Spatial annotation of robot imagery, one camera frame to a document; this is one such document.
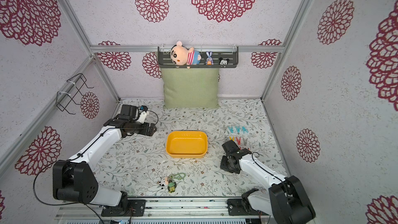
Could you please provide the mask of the pink boy plush doll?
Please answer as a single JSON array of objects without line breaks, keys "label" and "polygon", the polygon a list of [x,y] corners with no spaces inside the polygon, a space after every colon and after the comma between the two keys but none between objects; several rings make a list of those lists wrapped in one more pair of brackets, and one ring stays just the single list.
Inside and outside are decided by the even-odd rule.
[{"label": "pink boy plush doll", "polygon": [[199,51],[196,51],[193,47],[187,49],[182,45],[181,41],[178,41],[171,49],[170,57],[177,67],[186,65],[187,68],[190,68],[192,65],[200,64],[202,60]]}]

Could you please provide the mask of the yellow plastic storage box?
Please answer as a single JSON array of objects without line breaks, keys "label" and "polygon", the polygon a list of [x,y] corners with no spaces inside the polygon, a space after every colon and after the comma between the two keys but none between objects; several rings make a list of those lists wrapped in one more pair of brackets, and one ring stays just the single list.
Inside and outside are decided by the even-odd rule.
[{"label": "yellow plastic storage box", "polygon": [[169,134],[166,152],[172,158],[203,158],[208,150],[208,137],[202,131],[174,131]]}]

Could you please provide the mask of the cow plush keychain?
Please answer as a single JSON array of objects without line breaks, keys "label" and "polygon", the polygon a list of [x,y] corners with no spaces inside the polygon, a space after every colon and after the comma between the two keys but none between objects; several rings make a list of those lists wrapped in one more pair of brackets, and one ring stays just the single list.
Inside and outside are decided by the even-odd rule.
[{"label": "cow plush keychain", "polygon": [[167,189],[169,185],[169,178],[168,177],[162,177],[157,184],[160,186],[161,189]]}]

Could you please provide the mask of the dark metal wall shelf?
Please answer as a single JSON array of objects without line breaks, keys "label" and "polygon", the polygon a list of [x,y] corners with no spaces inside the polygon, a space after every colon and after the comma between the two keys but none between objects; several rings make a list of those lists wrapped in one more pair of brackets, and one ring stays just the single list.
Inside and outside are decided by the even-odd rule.
[{"label": "dark metal wall shelf", "polygon": [[178,41],[174,46],[158,47],[157,58],[160,68],[235,68],[238,47],[185,47]]}]

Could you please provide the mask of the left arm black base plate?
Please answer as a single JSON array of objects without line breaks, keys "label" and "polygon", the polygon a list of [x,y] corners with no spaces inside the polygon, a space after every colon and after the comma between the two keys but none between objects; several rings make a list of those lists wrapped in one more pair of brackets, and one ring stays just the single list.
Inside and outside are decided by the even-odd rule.
[{"label": "left arm black base plate", "polygon": [[146,200],[123,200],[118,206],[105,206],[102,217],[143,217]]}]

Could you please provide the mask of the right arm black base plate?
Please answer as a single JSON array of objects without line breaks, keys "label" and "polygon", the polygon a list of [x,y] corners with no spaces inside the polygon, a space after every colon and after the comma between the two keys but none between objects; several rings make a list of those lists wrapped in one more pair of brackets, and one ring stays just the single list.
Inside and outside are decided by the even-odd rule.
[{"label": "right arm black base plate", "polygon": [[271,204],[256,197],[227,199],[227,205],[230,216],[272,215]]}]

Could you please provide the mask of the aluminium front rail frame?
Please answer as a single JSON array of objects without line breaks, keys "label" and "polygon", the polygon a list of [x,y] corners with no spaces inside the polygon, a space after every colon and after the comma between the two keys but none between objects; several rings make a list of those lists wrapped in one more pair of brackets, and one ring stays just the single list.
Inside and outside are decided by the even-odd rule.
[{"label": "aluminium front rail frame", "polygon": [[146,200],[143,217],[102,217],[105,206],[61,206],[55,224],[276,224],[268,215],[230,216],[227,199],[240,197],[128,197]]}]

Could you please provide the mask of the small blue bunny figure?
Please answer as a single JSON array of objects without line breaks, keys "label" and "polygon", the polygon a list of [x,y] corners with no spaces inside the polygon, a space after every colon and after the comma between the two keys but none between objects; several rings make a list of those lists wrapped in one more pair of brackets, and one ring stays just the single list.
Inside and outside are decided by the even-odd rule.
[{"label": "small blue bunny figure", "polygon": [[212,58],[212,51],[207,51],[206,55],[207,55],[206,65],[213,65],[214,64],[214,60]]}]

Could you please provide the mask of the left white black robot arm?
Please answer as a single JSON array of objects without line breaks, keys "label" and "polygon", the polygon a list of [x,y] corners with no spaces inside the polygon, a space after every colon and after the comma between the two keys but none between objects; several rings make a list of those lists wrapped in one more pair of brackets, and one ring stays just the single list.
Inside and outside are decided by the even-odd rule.
[{"label": "left white black robot arm", "polygon": [[148,107],[125,105],[114,118],[107,120],[99,133],[80,151],[67,160],[57,161],[52,168],[53,197],[56,200],[81,204],[119,206],[122,191],[101,186],[94,169],[108,150],[121,139],[139,134],[153,136],[157,128],[146,121]]}]

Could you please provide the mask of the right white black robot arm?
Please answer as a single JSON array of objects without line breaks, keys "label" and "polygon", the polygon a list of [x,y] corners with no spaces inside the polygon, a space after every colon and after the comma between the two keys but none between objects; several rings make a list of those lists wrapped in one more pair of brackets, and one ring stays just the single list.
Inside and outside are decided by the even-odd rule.
[{"label": "right white black robot arm", "polygon": [[254,188],[240,199],[228,199],[230,216],[266,214],[278,224],[306,224],[315,219],[316,212],[301,183],[295,177],[285,177],[260,162],[255,153],[229,140],[222,145],[226,153],[220,168],[226,172],[245,172],[256,179],[268,193]]}]

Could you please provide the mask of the black white mouse figure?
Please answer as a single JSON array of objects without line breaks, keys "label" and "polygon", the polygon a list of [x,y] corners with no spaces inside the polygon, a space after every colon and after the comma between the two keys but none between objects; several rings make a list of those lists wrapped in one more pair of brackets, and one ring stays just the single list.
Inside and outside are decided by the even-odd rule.
[{"label": "black white mouse figure", "polygon": [[225,66],[229,64],[229,59],[220,58],[219,65]]}]

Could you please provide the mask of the green square pillow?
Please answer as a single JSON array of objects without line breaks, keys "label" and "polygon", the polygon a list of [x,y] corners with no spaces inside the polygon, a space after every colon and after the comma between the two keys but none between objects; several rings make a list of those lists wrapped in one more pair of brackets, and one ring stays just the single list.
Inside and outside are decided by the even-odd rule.
[{"label": "green square pillow", "polygon": [[163,68],[164,106],[218,108],[218,68]]}]

